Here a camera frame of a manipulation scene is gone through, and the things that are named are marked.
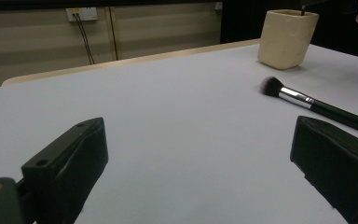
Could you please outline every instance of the power outlet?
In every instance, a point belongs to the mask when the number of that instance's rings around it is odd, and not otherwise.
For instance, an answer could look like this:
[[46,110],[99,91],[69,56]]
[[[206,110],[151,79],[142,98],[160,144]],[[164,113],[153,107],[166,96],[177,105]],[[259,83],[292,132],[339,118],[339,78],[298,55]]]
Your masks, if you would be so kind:
[[72,7],[66,9],[68,21],[76,21],[75,14],[79,15],[81,21],[98,20],[96,7]]

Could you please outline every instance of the beige wall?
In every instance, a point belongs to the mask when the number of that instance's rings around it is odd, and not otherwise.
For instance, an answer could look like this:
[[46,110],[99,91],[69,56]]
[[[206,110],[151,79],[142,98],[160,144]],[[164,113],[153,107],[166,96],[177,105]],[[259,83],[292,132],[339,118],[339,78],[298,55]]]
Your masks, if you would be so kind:
[[[115,46],[118,58],[127,59],[218,44],[220,13],[213,8],[97,8],[98,20],[84,26],[95,62],[105,63],[117,59]],[[11,77],[88,64],[83,38],[64,9],[0,12],[0,85]]]
[[115,7],[118,58],[220,43],[221,12],[215,3]]

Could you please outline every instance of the black object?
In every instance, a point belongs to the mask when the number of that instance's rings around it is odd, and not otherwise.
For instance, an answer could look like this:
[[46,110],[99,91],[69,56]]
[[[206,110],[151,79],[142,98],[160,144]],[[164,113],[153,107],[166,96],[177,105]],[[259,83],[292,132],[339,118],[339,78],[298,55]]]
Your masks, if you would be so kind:
[[279,97],[290,103],[303,106],[310,111],[333,119],[358,130],[358,116],[348,111],[339,109],[318,101],[300,91],[285,87],[276,77],[266,77],[260,85],[263,94]]
[[0,223],[74,223],[108,162],[102,118],[78,123],[22,167],[0,178]]
[[349,223],[358,223],[358,138],[300,116],[290,160]]
[[310,111],[333,119],[345,125],[358,130],[358,116],[348,111],[339,109],[335,106],[328,105],[324,102],[315,100],[310,107]]

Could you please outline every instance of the ceramic cup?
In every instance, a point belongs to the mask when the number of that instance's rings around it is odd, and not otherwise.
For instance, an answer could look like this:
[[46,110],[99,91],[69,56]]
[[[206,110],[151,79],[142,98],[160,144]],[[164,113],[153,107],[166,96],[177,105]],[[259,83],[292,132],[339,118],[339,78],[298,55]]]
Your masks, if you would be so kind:
[[297,10],[267,12],[257,58],[276,69],[288,69],[304,61],[319,15]]

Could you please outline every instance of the black bristles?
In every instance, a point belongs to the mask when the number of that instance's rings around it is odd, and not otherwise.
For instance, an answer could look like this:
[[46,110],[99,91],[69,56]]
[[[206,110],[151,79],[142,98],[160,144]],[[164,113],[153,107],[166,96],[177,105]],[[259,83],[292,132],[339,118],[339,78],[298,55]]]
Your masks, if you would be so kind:
[[276,77],[266,77],[260,85],[261,93],[268,96],[279,96],[283,84]]

